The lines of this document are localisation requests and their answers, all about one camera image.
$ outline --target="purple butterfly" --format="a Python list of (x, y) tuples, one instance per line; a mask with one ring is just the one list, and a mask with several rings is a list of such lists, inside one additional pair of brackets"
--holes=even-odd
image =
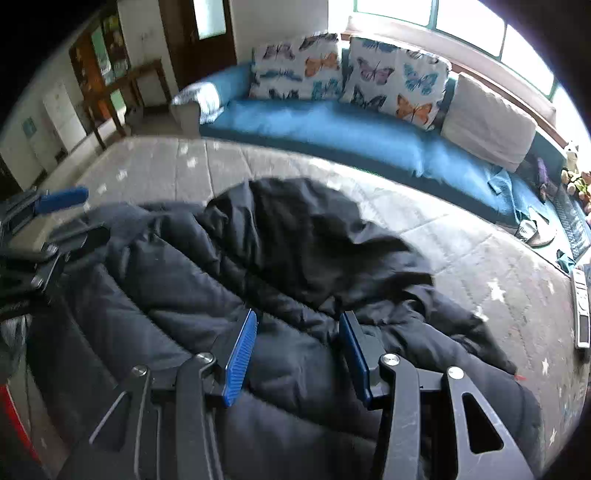
[(379, 62), (373, 69), (363, 57), (358, 57), (357, 63), (359, 63), (359, 68), (361, 69), (361, 78), (366, 82), (375, 80), (377, 85), (385, 85), (388, 81), (388, 77), (392, 75), (392, 72), (394, 71), (394, 68), (392, 67), (379, 69)]
[(283, 55), (287, 60), (293, 60), (296, 56), (291, 51), (291, 43), (281, 43), (279, 45), (267, 45), (265, 54), (262, 56), (264, 60), (270, 59), (278, 55)]

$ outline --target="red object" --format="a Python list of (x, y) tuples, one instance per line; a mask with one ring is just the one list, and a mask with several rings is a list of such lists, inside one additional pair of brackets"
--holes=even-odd
[(17, 409), (14, 406), (14, 402), (12, 400), (12, 395), (8, 389), (8, 385), (0, 386), (0, 408), (3, 409), (7, 417), (10, 419), (10, 423), (12, 423), (12, 426), (14, 427), (14, 430), (23, 446), (28, 452), (31, 453), (31, 456), (33, 459), (35, 459), (35, 461), (41, 463), (39, 457), (37, 456), (37, 452), (33, 448), (31, 439), (29, 438), (29, 435), (27, 435), (27, 431), (21, 422), (21, 418), (18, 416)]

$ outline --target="orange butterfly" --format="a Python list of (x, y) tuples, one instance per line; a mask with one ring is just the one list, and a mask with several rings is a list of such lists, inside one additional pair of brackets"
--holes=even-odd
[(316, 75), (322, 67), (328, 69), (338, 70), (339, 69), (339, 57), (336, 53), (330, 53), (323, 59), (311, 59), (306, 60), (306, 76), (313, 77)]
[(405, 119), (409, 115), (410, 122), (412, 123), (414, 118), (417, 117), (419, 120), (422, 120), (423, 125), (426, 125), (429, 121), (429, 114), (431, 113), (431, 109), (433, 108), (432, 103), (425, 103), (425, 105), (413, 105), (405, 97), (402, 95), (398, 95), (398, 109), (396, 110), (396, 117)]

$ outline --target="window frame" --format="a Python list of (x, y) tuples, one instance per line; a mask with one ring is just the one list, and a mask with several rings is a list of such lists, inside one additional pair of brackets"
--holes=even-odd
[(367, 12), (362, 12), (358, 10), (358, 5), (357, 5), (358, 0), (353, 0), (353, 12), (355, 13), (360, 13), (360, 14), (364, 14), (364, 15), (376, 15), (378, 17), (384, 17), (384, 18), (392, 18), (394, 20), (397, 20), (399, 22), (405, 22), (411, 25), (417, 25), (419, 27), (422, 28), (426, 28), (428, 30), (432, 30), (434, 32), (437, 32), (441, 35), (445, 35), (446, 37), (450, 37), (453, 38), (454, 40), (457, 40), (458, 42), (461, 42), (465, 45), (470, 46), (471, 48), (474, 48), (475, 50), (477, 50), (478, 52), (482, 53), (483, 55), (486, 55), (487, 57), (496, 60), (498, 63), (502, 64), (505, 68), (509, 69), (510, 71), (512, 71), (513, 73), (515, 73), (516, 75), (518, 75), (520, 78), (524, 79), (528, 85), (530, 85), (531, 87), (533, 87), (536, 91), (538, 91), (541, 95), (543, 95), (545, 98), (547, 98), (550, 102), (552, 102), (554, 100), (554, 94), (556, 93), (556, 90), (558, 88), (558, 81), (556, 80), (556, 75), (554, 75), (554, 72), (552, 72), (553, 75), (553, 81), (552, 81), (552, 87), (550, 88), (550, 93), (548, 95), (546, 95), (544, 92), (542, 92), (538, 87), (536, 87), (533, 83), (531, 83), (527, 78), (525, 78), (521, 73), (516, 72), (513, 68), (509, 67), (507, 64), (503, 63), (501, 61), (501, 57), (503, 55), (503, 50), (505, 48), (505, 39), (507, 37), (507, 21), (502, 18), (503, 23), (505, 25), (505, 28), (503, 30), (503, 39), (501, 41), (501, 49), (499, 51), (498, 56), (496, 55), (492, 55), (491, 53), (487, 52), (486, 50), (474, 45), (473, 43), (470, 43), (466, 40), (464, 40), (463, 38), (460, 37), (456, 37), (455, 35), (445, 32), (443, 30), (439, 30), (436, 25), (437, 25), (437, 14), (439, 13), (439, 0), (431, 0), (431, 14), (429, 16), (429, 23), (427, 25), (420, 25), (420, 24), (416, 24), (414, 22), (410, 22), (408, 20), (402, 20), (401, 18), (396, 18), (396, 17), (389, 17), (387, 15), (380, 15), (380, 14), (373, 14), (373, 13), (367, 13)]

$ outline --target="pillow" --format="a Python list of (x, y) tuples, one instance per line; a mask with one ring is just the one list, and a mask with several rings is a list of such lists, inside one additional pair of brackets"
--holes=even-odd
[(338, 99), (343, 90), (339, 36), (311, 37), (264, 44), (253, 50), (251, 97)]
[(349, 63), (353, 73), (342, 102), (395, 115), (423, 129), (439, 111), (452, 69), (432, 53), (359, 37), (350, 40)]
[(521, 108), (461, 73), (441, 136), (514, 172), (530, 149), (535, 126), (535, 120)]

